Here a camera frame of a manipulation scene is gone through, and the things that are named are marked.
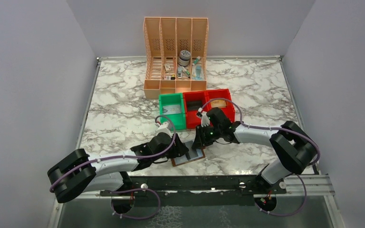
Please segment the brown leather card holder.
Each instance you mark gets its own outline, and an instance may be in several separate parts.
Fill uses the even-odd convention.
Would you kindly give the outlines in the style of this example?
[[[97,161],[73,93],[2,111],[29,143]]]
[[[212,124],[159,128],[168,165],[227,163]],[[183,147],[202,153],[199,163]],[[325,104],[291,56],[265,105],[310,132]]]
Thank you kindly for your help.
[[[173,167],[205,158],[205,154],[202,149],[196,149],[196,150],[192,149],[193,140],[185,142],[184,145],[189,150],[185,155],[171,159]]]

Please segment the green plastic bin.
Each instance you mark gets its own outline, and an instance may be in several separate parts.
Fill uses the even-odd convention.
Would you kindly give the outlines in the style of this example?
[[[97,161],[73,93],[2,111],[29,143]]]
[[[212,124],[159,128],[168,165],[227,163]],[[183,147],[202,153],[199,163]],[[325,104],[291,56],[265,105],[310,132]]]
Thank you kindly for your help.
[[[159,95],[160,115],[167,116],[176,130],[186,129],[185,107],[182,93]]]

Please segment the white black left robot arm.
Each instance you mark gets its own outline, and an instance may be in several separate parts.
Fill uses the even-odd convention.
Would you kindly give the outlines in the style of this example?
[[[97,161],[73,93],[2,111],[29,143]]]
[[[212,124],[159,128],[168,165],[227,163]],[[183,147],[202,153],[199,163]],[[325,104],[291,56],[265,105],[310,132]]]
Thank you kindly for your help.
[[[113,189],[125,195],[130,190],[130,181],[123,177],[123,172],[143,170],[160,158],[177,158],[188,151],[176,133],[172,136],[158,133],[149,142],[107,157],[91,156],[83,148],[76,149],[48,170],[49,190],[59,203],[69,202],[86,191]]]

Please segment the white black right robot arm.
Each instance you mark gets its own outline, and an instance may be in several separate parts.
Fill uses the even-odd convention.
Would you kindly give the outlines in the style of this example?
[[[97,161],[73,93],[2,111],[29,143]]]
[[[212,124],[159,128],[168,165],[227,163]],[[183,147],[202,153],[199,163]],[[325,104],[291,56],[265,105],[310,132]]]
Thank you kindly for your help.
[[[268,164],[256,176],[253,186],[267,193],[284,177],[300,175],[318,157],[314,142],[293,121],[278,127],[248,127],[239,121],[231,122],[220,108],[201,113],[196,126],[192,149],[203,149],[222,138],[227,143],[254,143],[274,149],[278,159]]]

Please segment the red plastic bin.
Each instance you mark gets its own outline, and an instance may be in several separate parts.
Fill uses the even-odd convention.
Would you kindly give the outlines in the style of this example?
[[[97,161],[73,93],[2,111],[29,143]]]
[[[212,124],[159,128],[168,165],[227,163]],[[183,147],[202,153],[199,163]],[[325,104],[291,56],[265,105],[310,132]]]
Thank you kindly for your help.
[[[207,93],[207,101],[208,100],[212,100],[215,98],[225,98],[227,100],[231,100],[231,94],[229,89],[213,89],[213,90],[206,90]],[[235,108],[234,106],[226,101],[227,107],[225,108],[220,108],[224,114],[227,116],[227,118],[231,121],[234,122],[235,121]],[[209,111],[211,108],[210,102],[207,104],[206,107],[206,111]]]
[[[201,123],[201,119],[197,117],[198,111],[187,111],[186,110],[186,102],[188,101],[202,101],[204,105],[207,102],[207,94],[206,91],[194,91],[194,92],[185,92],[183,95],[184,108],[185,108],[185,120],[186,120],[186,128],[194,129],[197,125]]]

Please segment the gold VIP card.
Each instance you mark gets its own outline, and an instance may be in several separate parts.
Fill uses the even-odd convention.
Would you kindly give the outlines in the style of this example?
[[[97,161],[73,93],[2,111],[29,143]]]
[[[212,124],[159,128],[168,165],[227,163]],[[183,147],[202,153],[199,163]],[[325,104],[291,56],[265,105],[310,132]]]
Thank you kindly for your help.
[[[225,108],[227,107],[226,101],[223,99],[216,99],[210,102],[211,108]]]

